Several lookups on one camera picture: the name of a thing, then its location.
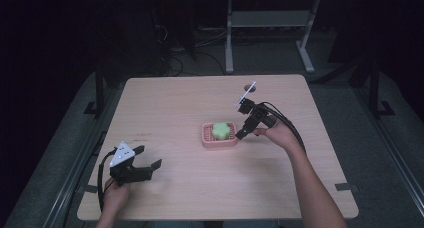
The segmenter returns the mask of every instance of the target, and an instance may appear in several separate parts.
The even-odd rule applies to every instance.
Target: table leg
[[[227,12],[227,42],[225,43],[225,72],[232,74],[234,72],[233,66],[233,50],[231,48],[231,0],[228,1],[228,12]]]
[[[317,14],[318,6],[321,0],[314,0],[312,9],[309,12],[308,20],[305,26],[305,34],[303,35],[302,40],[296,42],[297,49],[299,50],[300,57],[302,58],[303,64],[305,66],[306,72],[314,73],[315,69],[312,66],[311,59],[309,58],[308,52],[306,51],[306,43],[308,42],[309,35],[312,30],[312,26],[315,21],[315,16]]]

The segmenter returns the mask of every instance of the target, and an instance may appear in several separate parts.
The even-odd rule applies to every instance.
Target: human hand
[[[131,184],[124,183],[122,186],[118,186],[118,183],[113,178],[110,178],[106,181],[105,187],[103,212],[116,216],[128,201]]]
[[[268,137],[272,142],[284,148],[286,151],[301,147],[293,132],[287,127],[287,125],[274,116],[270,116],[270,118],[276,120],[275,125],[272,128],[256,128],[252,133]]]
[[[96,228],[111,228],[116,218],[128,201],[131,191],[131,184],[125,183],[118,186],[118,183],[110,178],[106,181],[103,195],[103,211]]]

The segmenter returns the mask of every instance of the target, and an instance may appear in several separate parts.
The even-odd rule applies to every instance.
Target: green object
[[[230,136],[230,127],[227,123],[215,123],[212,126],[212,136],[217,140],[225,140]]]

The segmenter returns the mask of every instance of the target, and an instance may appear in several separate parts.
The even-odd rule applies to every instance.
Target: black wire
[[[174,74],[172,73],[172,71],[174,71],[174,69],[173,69],[173,68],[172,68],[172,66],[168,63],[168,66],[169,66],[169,69],[171,70],[171,74],[172,74],[172,76],[177,77],[177,76],[179,76],[179,75],[183,72],[183,70],[184,70],[184,64],[183,64],[183,62],[182,62],[180,59],[178,59],[178,58],[176,58],[176,57],[171,56],[171,57],[169,57],[169,58],[170,58],[170,59],[174,59],[175,61],[177,61],[178,63],[180,63],[181,68],[180,68],[180,70],[178,71],[178,73],[177,73],[176,75],[174,75]]]
[[[115,149],[109,153],[106,154],[106,156],[103,158],[102,163],[100,163],[99,165],[99,171],[97,173],[97,195],[99,198],[99,205],[100,205],[100,210],[103,211],[103,197],[104,197],[104,193],[103,193],[103,167],[104,164],[106,162],[106,159],[111,156],[114,155],[116,152],[117,148],[115,147]]]
[[[226,35],[222,34],[221,36],[209,38],[207,40],[201,41],[195,45],[196,48],[198,47],[204,47],[204,46],[212,46],[212,45],[218,45],[223,44],[226,40]]]
[[[165,58],[161,57],[161,61],[162,61],[162,67],[166,67],[166,72],[163,74],[163,76],[167,77],[169,76],[169,64],[165,61]]]
[[[296,139],[299,142],[300,146],[302,147],[303,151],[306,153],[306,148],[305,148],[305,144],[303,143],[302,137],[300,136],[296,127],[293,125],[293,123],[289,119],[287,119],[287,117],[285,117],[281,112],[277,112],[277,111],[275,111],[275,110],[273,110],[273,109],[271,109],[271,108],[269,108],[265,105],[255,105],[255,107],[260,108],[260,109],[264,109],[264,110],[268,111],[269,113],[271,113],[272,115],[274,115],[275,117],[277,117],[278,119],[280,119],[291,130],[291,132],[293,132],[293,135],[296,137]]]
[[[105,190],[103,191],[103,193],[106,193],[107,189],[109,189],[109,187],[113,184],[113,182],[115,182],[115,180],[112,180],[112,182],[105,188]]]
[[[205,53],[205,52],[201,52],[201,51],[196,51],[197,54],[201,54],[201,55],[205,55],[205,56],[209,56],[210,58],[212,58],[213,60],[216,61],[216,63],[218,63],[219,67],[221,68],[221,72],[223,75],[227,75],[227,73],[225,72],[224,67],[221,65],[221,63],[219,62],[218,59],[215,58],[215,56]]]
[[[146,227],[146,225],[147,225],[147,224],[149,224],[149,222],[148,222],[148,221],[144,222],[144,224],[141,226],[141,228]]]
[[[269,102],[262,102],[261,104],[272,106],[272,108],[274,108],[275,111],[277,111],[278,113],[280,113],[280,115],[284,116],[283,113],[280,110],[278,110],[277,107],[275,107],[273,104],[271,104]]]

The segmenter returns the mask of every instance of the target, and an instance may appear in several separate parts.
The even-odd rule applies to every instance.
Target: person
[[[300,212],[306,228],[347,227],[346,220],[316,174],[306,153],[292,131],[283,122],[277,119],[272,128],[256,128],[252,133],[268,137],[286,151],[293,168]],[[104,209],[98,222],[98,228],[112,227],[120,209],[128,199],[129,187],[130,184],[119,187],[115,183],[106,189]]]

